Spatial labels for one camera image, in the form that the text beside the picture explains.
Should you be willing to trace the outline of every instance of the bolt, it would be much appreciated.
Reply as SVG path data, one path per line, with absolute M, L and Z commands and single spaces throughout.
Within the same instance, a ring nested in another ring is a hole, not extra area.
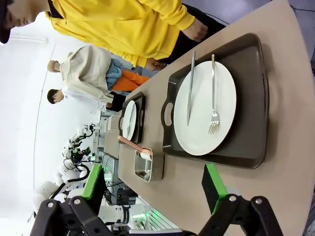
M 236 197 L 235 197 L 235 196 L 231 196 L 231 197 L 229 198 L 229 200 L 230 200 L 231 202 L 234 202 L 234 201 L 236 201 Z
M 75 200 L 73 201 L 73 203 L 76 204 L 76 205 L 80 204 L 80 202 L 81 202 L 80 199 L 75 199 Z
M 255 201 L 257 204 L 261 204 L 262 203 L 262 200 L 260 198 L 257 198 L 256 201 Z

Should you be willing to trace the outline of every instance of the pink handle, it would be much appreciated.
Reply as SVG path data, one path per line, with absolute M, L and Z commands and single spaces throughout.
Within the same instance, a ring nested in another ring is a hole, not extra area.
M 152 155 L 152 151 L 146 148 L 143 148 L 135 143 L 133 143 L 132 141 L 129 141 L 128 139 L 124 138 L 123 136 L 118 136 L 118 140 L 121 141 L 124 144 L 129 145 L 130 147 L 132 147 L 133 149 L 136 149 L 138 152 L 143 152 L 143 153 L 147 153 L 149 155 Z

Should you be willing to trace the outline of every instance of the white plate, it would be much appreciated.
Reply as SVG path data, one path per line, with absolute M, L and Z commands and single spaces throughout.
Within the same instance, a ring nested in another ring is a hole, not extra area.
M 131 124 L 130 124 L 130 130 L 129 130 L 129 135 L 128 135 L 127 128 L 129 126 L 130 119 L 131 119 Z M 137 119 L 137 107 L 134 101 L 130 101 L 126 107 L 125 115 L 123 118 L 123 137 L 124 138 L 131 140 L 133 136 L 134 128 L 136 126 L 136 119 Z
M 220 116 L 220 127 L 215 135 L 209 135 L 212 115 L 212 62 L 205 61 L 195 67 L 187 126 L 190 73 L 185 77 L 176 97 L 174 128 L 182 148 L 191 155 L 200 156 L 213 151 L 225 139 L 235 115 L 236 89 L 230 72 L 224 65 L 216 62 L 215 109 Z

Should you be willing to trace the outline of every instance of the beige jacket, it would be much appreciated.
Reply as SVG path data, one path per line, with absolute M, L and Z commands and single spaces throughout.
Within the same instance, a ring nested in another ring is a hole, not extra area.
M 63 82 L 69 90 L 106 105 L 113 102 L 108 93 L 106 73 L 111 63 L 109 51 L 92 45 L 80 48 L 60 64 Z

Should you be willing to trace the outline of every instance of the white wall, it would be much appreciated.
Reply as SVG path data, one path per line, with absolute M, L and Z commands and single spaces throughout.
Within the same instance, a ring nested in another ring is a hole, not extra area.
M 13 34 L 46 36 L 49 43 L 11 40 L 0 46 L 0 234 L 21 235 L 30 230 L 32 192 L 62 164 L 61 151 L 76 126 L 97 120 L 96 112 L 75 101 L 52 105 L 46 94 L 60 88 L 59 74 L 47 73 L 47 62 L 62 61 L 82 45 L 56 33 L 49 22 L 40 21 Z M 82 147 L 92 144 L 87 140 Z

